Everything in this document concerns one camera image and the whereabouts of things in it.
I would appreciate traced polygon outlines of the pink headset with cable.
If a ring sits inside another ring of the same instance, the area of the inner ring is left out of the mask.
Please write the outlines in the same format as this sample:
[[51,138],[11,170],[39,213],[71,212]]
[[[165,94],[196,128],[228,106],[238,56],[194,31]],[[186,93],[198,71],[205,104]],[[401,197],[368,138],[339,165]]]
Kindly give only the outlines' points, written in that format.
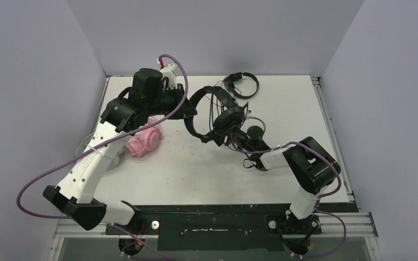
[[148,118],[144,127],[147,129],[132,136],[123,146],[124,154],[129,157],[142,157],[157,149],[159,142],[164,138],[159,125],[155,125],[156,118]]

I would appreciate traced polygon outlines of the white grey gaming headset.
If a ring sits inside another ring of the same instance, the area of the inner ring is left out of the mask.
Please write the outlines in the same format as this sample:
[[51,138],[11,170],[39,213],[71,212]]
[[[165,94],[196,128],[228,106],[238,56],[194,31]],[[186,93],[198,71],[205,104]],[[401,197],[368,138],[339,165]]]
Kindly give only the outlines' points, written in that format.
[[[80,145],[78,146],[78,149],[76,150],[76,154],[75,157],[79,157],[87,148],[90,148],[89,143],[91,141],[91,138],[94,136],[94,133],[89,134],[86,138],[84,138],[84,140],[80,143]],[[107,171],[115,168],[120,161],[120,156],[123,154],[124,149],[121,148],[115,157],[107,157],[104,155],[103,152],[98,151],[98,150],[93,150],[93,155],[97,155],[99,154],[100,156],[102,156],[103,158],[108,158],[110,160],[110,165],[107,168]]]

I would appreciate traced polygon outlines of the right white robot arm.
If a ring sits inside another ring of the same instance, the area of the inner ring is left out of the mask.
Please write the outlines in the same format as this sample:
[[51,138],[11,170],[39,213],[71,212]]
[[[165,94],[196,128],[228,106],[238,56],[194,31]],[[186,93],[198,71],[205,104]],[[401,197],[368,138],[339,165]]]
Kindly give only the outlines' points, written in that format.
[[236,151],[247,156],[251,167],[259,171],[289,168],[299,184],[298,192],[286,211],[287,228],[295,233],[308,225],[323,197],[335,194],[342,187],[339,163],[313,137],[291,141],[275,148],[263,140],[264,131],[252,126],[238,130],[227,138]]

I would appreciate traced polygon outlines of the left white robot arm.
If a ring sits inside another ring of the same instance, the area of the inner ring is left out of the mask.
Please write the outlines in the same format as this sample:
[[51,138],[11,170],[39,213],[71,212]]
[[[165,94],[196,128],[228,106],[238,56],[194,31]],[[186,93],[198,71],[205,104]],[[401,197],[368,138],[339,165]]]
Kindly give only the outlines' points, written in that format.
[[171,63],[160,70],[142,68],[132,85],[109,101],[100,115],[94,135],[70,172],[43,197],[85,230],[100,223],[115,223],[128,234],[140,229],[141,219],[131,204],[107,203],[94,198],[96,188],[111,162],[134,131],[148,127],[150,116],[185,119],[196,111],[186,98],[188,85],[177,82],[178,67]]

